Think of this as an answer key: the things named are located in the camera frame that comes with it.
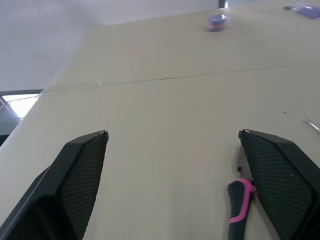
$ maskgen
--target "small purple container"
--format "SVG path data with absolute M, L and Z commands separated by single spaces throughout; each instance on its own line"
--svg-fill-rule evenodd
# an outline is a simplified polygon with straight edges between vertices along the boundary
M 208 18 L 208 28 L 211 32 L 222 31 L 226 27 L 226 15 L 217 14 Z

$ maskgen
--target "black frame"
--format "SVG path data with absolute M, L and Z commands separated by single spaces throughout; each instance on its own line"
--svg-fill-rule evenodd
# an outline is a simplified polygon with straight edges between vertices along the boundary
M 242 133 L 252 134 L 276 146 L 313 188 L 312 207 L 305 216 L 304 223 L 297 229 L 294 239 L 320 239 L 320 168 L 290 140 L 248 129 L 241 130 L 239 138 Z
M 24 217 L 32 219 L 33 216 L 30 212 L 41 212 L 44 210 L 50 214 L 49 221 L 52 221 L 53 219 L 54 223 L 59 223 L 50 224 L 48 229 L 43 230 L 46 234 L 52 232 L 52 236 L 54 237 L 50 239 L 77 239 L 75 233 L 72 231 L 70 223 L 66 219 L 66 213 L 61 202 L 58 200 L 57 192 L 83 147 L 91 141 L 103 136 L 105 144 L 107 144 L 109 135 L 106 131 L 97 131 L 80 136 L 65 144 L 52 165 L 45 169 L 33 181 L 11 214 L 0 227 L 1 240 L 17 239 L 13 237 L 13 235 L 15 235 L 13 232 L 15 228 L 21 227 L 19 224 Z

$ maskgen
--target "pink and black handle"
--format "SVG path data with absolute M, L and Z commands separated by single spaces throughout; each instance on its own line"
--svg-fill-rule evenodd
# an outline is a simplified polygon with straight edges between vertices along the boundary
M 231 202 L 228 240 L 245 239 L 246 221 L 254 189 L 252 183 L 244 178 L 237 178 L 228 185 Z

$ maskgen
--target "black mesh texture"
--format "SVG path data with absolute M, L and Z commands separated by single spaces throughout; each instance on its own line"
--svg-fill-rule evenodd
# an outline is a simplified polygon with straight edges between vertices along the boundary
M 289 160 L 270 142 L 241 134 L 261 203 L 282 240 L 292 240 L 312 204 L 312 191 Z
M 103 134 L 81 150 L 59 190 L 78 240 L 84 237 L 96 201 L 106 151 L 105 137 Z

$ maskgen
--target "purple item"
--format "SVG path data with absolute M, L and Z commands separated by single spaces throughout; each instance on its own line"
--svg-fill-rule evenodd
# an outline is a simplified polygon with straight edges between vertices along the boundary
M 320 16 L 320 8 L 307 3 L 295 3 L 291 9 L 311 19 L 316 19 Z
M 224 14 L 210 16 L 208 18 L 208 27 L 211 32 L 222 31 L 226 27 L 226 16 Z

